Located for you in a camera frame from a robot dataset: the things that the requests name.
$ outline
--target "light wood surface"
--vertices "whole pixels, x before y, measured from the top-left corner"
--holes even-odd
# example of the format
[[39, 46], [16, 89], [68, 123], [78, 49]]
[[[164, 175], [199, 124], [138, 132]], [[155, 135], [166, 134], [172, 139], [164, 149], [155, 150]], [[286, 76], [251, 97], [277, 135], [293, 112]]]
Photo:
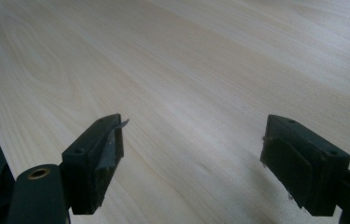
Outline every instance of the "light wood surface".
[[125, 157], [73, 223], [336, 223], [259, 162], [268, 114], [350, 153], [350, 1], [0, 0], [14, 175], [120, 113]]

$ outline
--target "screw hole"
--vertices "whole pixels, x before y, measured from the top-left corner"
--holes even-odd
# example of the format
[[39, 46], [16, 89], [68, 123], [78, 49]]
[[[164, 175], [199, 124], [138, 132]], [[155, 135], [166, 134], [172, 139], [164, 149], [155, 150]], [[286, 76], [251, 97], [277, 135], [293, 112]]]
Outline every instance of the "screw hole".
[[38, 170], [35, 170], [33, 172], [31, 172], [29, 175], [28, 175], [28, 178], [29, 179], [39, 179], [39, 178], [42, 178], [46, 175], [49, 174], [49, 169], [47, 168], [42, 168], [42, 169], [38, 169]]
[[75, 150], [75, 153], [76, 153], [76, 154], [81, 154], [81, 153], [84, 153], [84, 152], [85, 152], [85, 149], [82, 148], [82, 147], [78, 147], [78, 148], [76, 148], [76, 150]]

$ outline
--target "wood grain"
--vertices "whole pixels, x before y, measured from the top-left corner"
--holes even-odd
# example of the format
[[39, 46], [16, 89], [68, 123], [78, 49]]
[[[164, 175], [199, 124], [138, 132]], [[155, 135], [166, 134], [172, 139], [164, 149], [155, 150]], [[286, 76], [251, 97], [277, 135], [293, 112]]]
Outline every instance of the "wood grain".
[[336, 223], [259, 162], [268, 114], [350, 153], [350, 1], [0, 0], [14, 175], [120, 113], [125, 158], [73, 223]]

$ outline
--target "wooden table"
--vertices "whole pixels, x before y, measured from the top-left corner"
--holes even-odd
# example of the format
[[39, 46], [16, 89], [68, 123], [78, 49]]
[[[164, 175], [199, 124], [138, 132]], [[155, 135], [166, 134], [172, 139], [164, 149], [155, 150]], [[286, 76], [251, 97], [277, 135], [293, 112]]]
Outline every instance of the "wooden table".
[[125, 157], [73, 223], [336, 223], [259, 162], [266, 118], [350, 153], [350, 1], [0, 0], [0, 144], [14, 175], [120, 113]]

